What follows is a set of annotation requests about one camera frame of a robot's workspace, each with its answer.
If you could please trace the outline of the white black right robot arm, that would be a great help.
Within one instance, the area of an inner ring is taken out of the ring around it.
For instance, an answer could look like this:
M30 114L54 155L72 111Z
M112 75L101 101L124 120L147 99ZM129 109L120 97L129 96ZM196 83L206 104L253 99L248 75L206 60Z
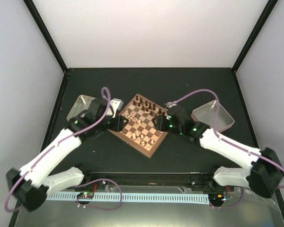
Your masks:
M245 187L269 199L284 177L284 170L281 169L280 160L274 150L260 150L225 137L211 126L194 121L179 105L171 105L167 115L158 115L153 123L159 131L182 136L239 165L238 168L216 168L205 181L207 188L212 191L228 185Z

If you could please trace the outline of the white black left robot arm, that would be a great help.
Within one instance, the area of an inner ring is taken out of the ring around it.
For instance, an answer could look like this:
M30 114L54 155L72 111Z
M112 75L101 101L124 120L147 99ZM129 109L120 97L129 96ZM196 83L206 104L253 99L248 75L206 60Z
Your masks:
M11 196L18 200L21 207L34 211L52 194L69 187L86 189L96 184L90 171L85 171L80 165L54 175L51 172L97 131L121 131L128 123L127 119L118 115L122 106L122 100L116 98L93 99L87 109L69 119L58 136L38 156L19 170L10 169L6 173L9 193L4 204L5 210L12 211L8 207Z

